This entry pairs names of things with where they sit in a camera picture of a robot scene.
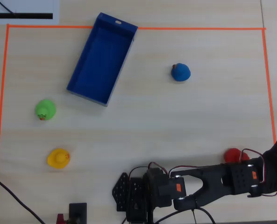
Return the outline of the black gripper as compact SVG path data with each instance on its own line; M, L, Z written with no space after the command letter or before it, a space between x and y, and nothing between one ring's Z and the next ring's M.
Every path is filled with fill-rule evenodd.
M263 153L264 183L262 184L262 196L277 195L277 141L274 150Z

